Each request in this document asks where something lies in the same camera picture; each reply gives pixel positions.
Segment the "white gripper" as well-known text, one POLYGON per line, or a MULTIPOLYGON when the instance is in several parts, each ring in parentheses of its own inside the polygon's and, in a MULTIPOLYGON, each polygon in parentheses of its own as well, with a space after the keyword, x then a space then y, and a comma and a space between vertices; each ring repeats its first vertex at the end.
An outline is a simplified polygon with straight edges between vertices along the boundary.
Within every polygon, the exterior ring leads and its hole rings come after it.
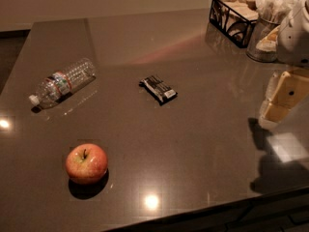
MULTIPOLYGON (((280 62, 309 67, 309 0, 298 0, 280 27, 264 28, 256 48, 275 52, 280 62)), ((260 108, 259 125, 274 129, 302 100, 309 96, 309 71, 274 72, 260 108)))

